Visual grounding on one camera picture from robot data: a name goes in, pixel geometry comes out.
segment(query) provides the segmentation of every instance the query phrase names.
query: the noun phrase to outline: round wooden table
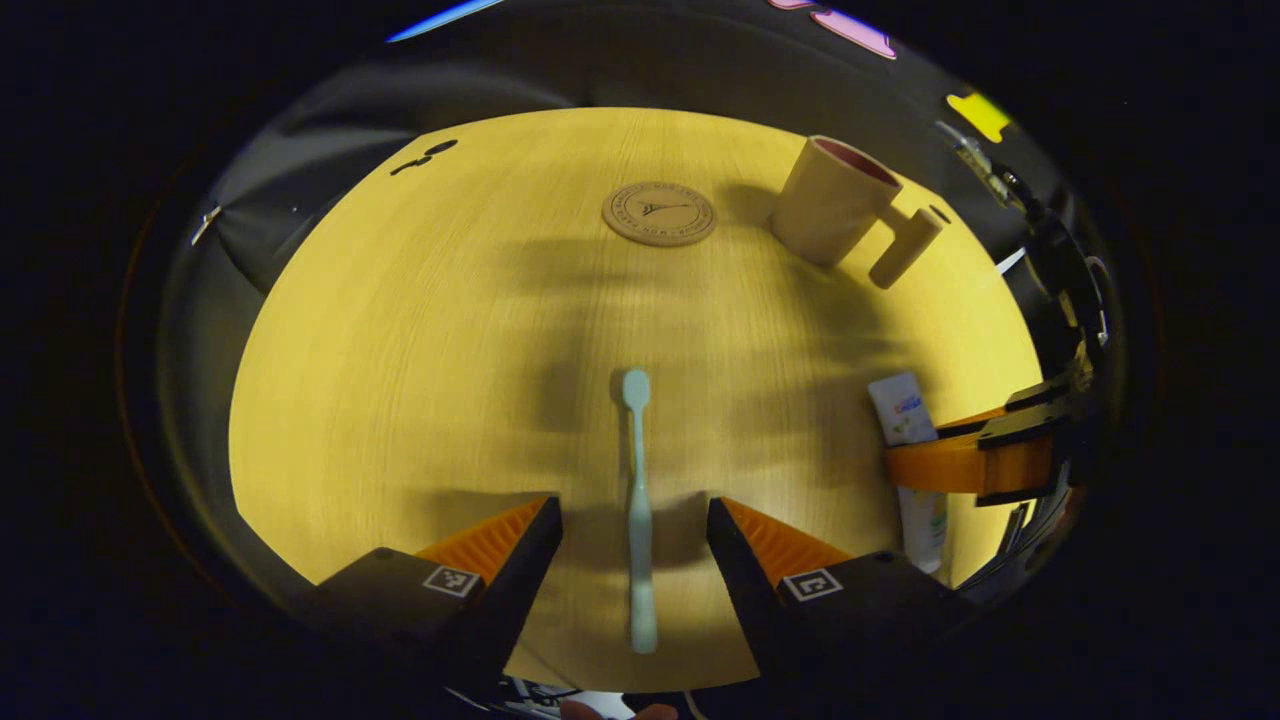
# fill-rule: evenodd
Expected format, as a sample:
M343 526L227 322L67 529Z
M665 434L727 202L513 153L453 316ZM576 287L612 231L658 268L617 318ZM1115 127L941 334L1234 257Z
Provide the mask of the round wooden table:
M445 140L458 142L407 165ZM708 498L854 555L900 548L867 383L914 370L941 424L1041 380L963 223L888 291L867 278L883 223L833 270L783 249L767 217L803 142L630 108L417 138L329 213L266 299L232 402L239 511L320 582L376 546L416 552L559 493L564 539L509 674L631 692L755 676L704 539ZM617 236L602 204L643 181L703 193L716 231L687 247ZM902 181L895 209L956 218ZM650 656L627 643L628 425L611 392L635 365L653 384ZM993 555L1007 507L954 496L951 510L943 573L957 583Z

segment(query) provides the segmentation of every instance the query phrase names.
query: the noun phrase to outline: coaster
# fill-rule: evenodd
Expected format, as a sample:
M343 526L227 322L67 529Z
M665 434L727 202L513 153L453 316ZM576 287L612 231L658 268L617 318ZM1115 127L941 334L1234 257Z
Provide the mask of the coaster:
M692 245L716 228L716 210L682 184L641 182L604 201L604 222L627 240L675 247Z

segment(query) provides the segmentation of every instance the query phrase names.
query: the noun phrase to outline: mug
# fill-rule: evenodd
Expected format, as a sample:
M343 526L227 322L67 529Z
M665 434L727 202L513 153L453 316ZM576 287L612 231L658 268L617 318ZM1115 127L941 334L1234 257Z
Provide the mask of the mug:
M829 268L849 255L901 191L902 183L870 155L815 135L800 149L769 227L788 250ZM876 284L893 284L947 224L941 211L922 208L896 227L893 243L873 268Z

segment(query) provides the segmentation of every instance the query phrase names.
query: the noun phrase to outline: toothbrush handle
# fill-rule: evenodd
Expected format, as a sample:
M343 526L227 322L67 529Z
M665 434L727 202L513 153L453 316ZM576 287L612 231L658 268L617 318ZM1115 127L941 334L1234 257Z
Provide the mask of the toothbrush handle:
M631 544L631 650L648 655L658 647L658 615L653 601L653 512L644 480L644 423L632 414L635 484L627 534Z

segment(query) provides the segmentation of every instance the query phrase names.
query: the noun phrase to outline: metal bracket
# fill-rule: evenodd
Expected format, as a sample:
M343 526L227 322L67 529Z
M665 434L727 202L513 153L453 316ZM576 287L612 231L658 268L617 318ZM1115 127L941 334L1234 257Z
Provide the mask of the metal bracket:
M1053 432L1059 424L1070 419L1070 396L1064 395L1048 402L1032 405L987 420L982 432L978 433L978 450L1012 445Z

